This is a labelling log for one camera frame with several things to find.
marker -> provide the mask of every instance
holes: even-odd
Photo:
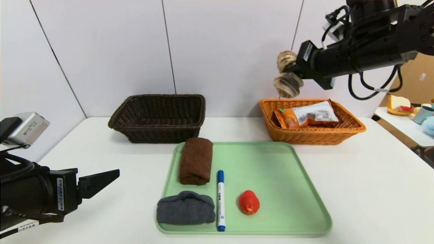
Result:
[[[224,173],[223,170],[217,172],[218,188],[218,231],[224,231],[226,228],[226,219],[224,216]]]

folded cloth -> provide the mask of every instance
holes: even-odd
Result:
[[[210,182],[213,143],[205,138],[187,139],[179,166],[179,181],[184,185]]]
[[[422,129],[427,135],[434,137],[434,116],[429,116],[422,123]]]
[[[213,199],[193,191],[160,199],[157,222],[167,224],[203,224],[216,219]]]

bread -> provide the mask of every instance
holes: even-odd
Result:
[[[411,107],[410,100],[401,96],[390,95],[389,97],[390,108],[400,110],[401,106]]]

green tray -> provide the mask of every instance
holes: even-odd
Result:
[[[226,231],[217,221],[200,225],[157,224],[167,234],[324,234],[332,220],[292,146],[284,142],[215,142],[211,180],[206,185],[179,183],[184,143],[179,144],[162,197],[194,191],[217,205],[217,171],[224,171]],[[246,190],[260,201],[254,215],[243,214],[238,197]]]

rolled towel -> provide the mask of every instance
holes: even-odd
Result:
[[[158,223],[203,224],[212,223],[215,219],[213,199],[193,191],[162,198],[157,204]]]
[[[179,182],[204,185],[210,182],[213,143],[205,138],[189,138],[185,142],[179,167]]]
[[[300,87],[303,87],[303,80],[298,75],[289,72],[282,73],[274,79],[274,87],[279,96],[293,98],[300,94]]]

